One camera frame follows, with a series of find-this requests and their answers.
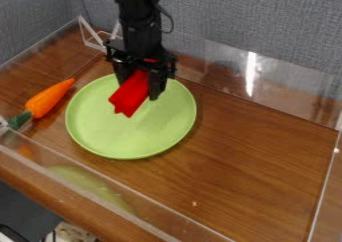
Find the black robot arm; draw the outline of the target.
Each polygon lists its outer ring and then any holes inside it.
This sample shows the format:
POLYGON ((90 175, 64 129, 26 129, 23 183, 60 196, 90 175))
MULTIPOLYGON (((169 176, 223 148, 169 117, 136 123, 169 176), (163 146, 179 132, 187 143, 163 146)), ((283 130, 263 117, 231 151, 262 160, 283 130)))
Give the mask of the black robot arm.
POLYGON ((112 63, 119 84, 135 70, 148 74, 148 98, 156 100, 166 90, 167 79, 175 78, 178 57, 162 43, 162 16, 174 22, 173 16, 159 4, 160 0, 115 0, 119 7, 119 23, 123 47, 114 40, 104 43, 107 60, 112 63))

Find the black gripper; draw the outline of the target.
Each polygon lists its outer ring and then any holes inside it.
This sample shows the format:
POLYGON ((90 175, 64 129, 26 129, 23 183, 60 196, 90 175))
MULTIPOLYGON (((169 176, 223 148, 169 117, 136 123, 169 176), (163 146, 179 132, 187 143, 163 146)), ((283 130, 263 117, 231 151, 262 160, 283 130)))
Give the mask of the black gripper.
POLYGON ((124 42, 118 39, 108 39, 104 42, 107 61, 112 63, 114 73, 118 83, 123 84, 130 76, 134 74, 135 68, 160 68, 152 69, 148 76, 148 97, 154 101, 166 90, 169 73, 177 72, 177 56, 163 47, 160 47, 152 54, 140 56, 131 53, 126 47, 124 42))

